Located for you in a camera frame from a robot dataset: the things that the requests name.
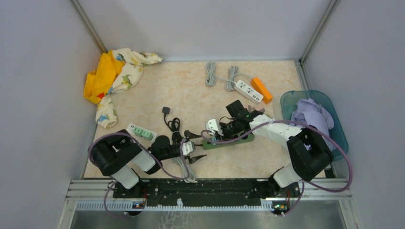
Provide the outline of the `green long power strip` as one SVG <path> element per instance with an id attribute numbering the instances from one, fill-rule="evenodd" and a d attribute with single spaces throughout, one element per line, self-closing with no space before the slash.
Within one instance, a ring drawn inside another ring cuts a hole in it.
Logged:
<path id="1" fill-rule="evenodd" d="M 244 144 L 244 143 L 249 143 L 249 142 L 253 142 L 255 139 L 255 136 L 253 134 L 249 134 L 247 136 L 244 136 L 240 139 L 238 139 L 237 141 L 231 141 L 228 143 L 216 143 L 213 141 L 207 141 L 207 140 L 203 140 L 202 141 L 202 148 L 204 150 L 212 150 L 212 149 L 218 149 L 218 148 L 222 148 L 222 147 L 227 147 L 227 146 L 234 146 L 234 145 L 238 145 L 238 144 Z"/>

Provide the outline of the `white usb power strip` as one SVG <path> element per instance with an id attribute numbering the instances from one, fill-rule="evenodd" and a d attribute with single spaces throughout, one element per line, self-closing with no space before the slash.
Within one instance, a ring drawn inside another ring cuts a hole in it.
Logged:
<path id="1" fill-rule="evenodd" d="M 262 94 L 242 80 L 236 82 L 234 89 L 255 104 L 258 104 L 264 98 Z"/>

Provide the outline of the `orange power strip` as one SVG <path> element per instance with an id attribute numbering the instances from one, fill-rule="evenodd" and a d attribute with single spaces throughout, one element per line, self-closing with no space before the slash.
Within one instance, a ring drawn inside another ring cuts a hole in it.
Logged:
<path id="1" fill-rule="evenodd" d="M 270 91 L 266 88 L 266 86 L 258 77 L 254 77 L 251 79 L 251 85 L 256 91 L 258 91 L 263 96 L 262 101 L 265 104 L 269 104 L 272 102 L 273 95 L 270 93 Z"/>

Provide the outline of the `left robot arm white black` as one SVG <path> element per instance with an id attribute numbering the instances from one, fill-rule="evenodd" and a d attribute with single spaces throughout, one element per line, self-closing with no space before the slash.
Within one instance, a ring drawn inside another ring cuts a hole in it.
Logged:
<path id="1" fill-rule="evenodd" d="M 195 178 L 188 164 L 193 164 L 203 156 L 191 157 L 195 144 L 189 140 L 171 143 L 165 135 L 155 138 L 152 145 L 145 149 L 130 133 L 123 129 L 107 134 L 96 140 L 88 148 L 88 158 L 106 177 L 111 177 L 124 187 L 124 191 L 136 198 L 142 194 L 143 184 L 138 174 L 128 166 L 131 162 L 147 174 L 162 169 L 162 161 L 177 159 L 183 163 L 185 175 L 182 179 Z"/>

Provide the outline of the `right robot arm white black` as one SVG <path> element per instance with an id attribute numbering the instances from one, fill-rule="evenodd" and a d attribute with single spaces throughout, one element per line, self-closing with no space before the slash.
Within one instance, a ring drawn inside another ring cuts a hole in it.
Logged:
<path id="1" fill-rule="evenodd" d="M 278 123 L 261 111 L 248 111 L 240 100 L 226 109 L 231 118 L 228 123 L 219 121 L 218 139 L 229 141 L 248 133 L 267 137 L 288 150 L 291 162 L 269 177 L 269 191 L 275 197 L 282 196 L 292 183 L 311 181 L 334 159 L 323 136 L 312 126 Z"/>

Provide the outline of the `black plug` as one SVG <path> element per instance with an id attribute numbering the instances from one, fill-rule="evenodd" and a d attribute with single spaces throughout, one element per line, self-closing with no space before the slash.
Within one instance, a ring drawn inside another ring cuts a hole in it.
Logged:
<path id="1" fill-rule="evenodd" d="M 169 107 L 165 107 L 165 106 L 164 106 L 164 107 L 162 108 L 162 113 L 163 113 L 164 115 L 168 115 L 168 114 L 170 113 L 170 110 L 171 110 L 171 109 L 170 109 Z"/>

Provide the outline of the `upper green plug adapter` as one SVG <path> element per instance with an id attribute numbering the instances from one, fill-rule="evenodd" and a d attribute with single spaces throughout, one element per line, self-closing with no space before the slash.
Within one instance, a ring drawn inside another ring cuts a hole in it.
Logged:
<path id="1" fill-rule="evenodd" d="M 154 137 L 152 132 L 146 131 L 146 130 L 142 131 L 141 136 L 142 136 L 142 138 L 144 138 L 148 141 L 152 141 L 152 139 Z"/>

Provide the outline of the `green plug adapter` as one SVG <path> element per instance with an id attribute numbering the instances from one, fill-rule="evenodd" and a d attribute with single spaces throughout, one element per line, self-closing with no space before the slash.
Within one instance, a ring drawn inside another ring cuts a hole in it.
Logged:
<path id="1" fill-rule="evenodd" d="M 133 127 L 133 134 L 142 137 L 143 129 L 137 126 Z"/>
<path id="2" fill-rule="evenodd" d="M 146 131 L 146 130 L 142 131 L 141 136 L 142 136 L 142 138 L 144 138 L 148 141 L 152 141 L 152 139 L 154 137 L 152 132 Z"/>

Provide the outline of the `small white green-plug strip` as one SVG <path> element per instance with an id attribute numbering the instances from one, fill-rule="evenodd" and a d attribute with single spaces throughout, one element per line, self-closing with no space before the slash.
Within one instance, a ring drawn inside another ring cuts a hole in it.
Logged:
<path id="1" fill-rule="evenodd" d="M 126 128 L 126 131 L 129 132 L 133 136 L 143 138 L 150 142 L 154 142 L 158 136 L 157 133 L 150 131 L 148 129 L 145 129 L 143 127 L 140 127 L 138 125 L 135 125 L 135 124 L 129 124 Z"/>

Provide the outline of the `lower green plug adapter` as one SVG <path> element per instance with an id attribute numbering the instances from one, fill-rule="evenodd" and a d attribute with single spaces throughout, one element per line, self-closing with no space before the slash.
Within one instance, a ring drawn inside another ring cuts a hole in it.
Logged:
<path id="1" fill-rule="evenodd" d="M 142 137 L 143 129 L 137 126 L 133 127 L 133 134 Z"/>

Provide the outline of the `teal plastic bin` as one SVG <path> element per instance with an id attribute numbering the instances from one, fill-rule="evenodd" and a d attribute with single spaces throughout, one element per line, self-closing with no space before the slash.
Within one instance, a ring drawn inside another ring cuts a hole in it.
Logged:
<path id="1" fill-rule="evenodd" d="M 288 91 L 281 96 L 281 110 L 284 120 L 297 124 L 311 125 L 327 134 L 345 153 L 348 153 L 348 143 L 330 98 L 316 90 Z"/>

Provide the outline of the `purple cloth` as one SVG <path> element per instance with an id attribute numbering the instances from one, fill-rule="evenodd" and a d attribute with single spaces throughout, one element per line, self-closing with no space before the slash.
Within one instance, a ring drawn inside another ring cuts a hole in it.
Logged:
<path id="1" fill-rule="evenodd" d="M 292 112 L 291 126 L 302 127 L 301 124 L 311 125 L 319 131 L 329 136 L 329 130 L 334 128 L 334 120 L 331 114 L 313 99 L 300 99 L 297 103 L 297 109 Z"/>

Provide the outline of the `yellow dinosaur cloth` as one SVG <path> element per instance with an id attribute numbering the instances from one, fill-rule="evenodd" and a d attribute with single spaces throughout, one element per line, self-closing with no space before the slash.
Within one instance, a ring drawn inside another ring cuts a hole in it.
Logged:
<path id="1" fill-rule="evenodd" d="M 88 72 L 83 96 L 97 106 L 95 121 L 108 129 L 117 121 L 113 94 L 133 88 L 141 80 L 144 68 L 162 62 L 152 52 L 136 52 L 130 48 L 110 50 L 100 56 L 97 69 Z"/>

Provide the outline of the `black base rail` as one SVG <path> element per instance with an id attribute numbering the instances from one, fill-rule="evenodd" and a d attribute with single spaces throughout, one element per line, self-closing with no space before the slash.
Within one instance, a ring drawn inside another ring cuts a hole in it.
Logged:
<path id="1" fill-rule="evenodd" d="M 198 179 L 191 183 L 151 178 L 141 180 L 131 189 L 113 182 L 108 187 L 114 198 L 139 198 L 141 206 L 146 207 L 174 207 L 178 203 L 185 207 L 259 206 L 266 198 L 286 200 L 301 194 L 298 183 L 277 188 L 266 178 Z"/>

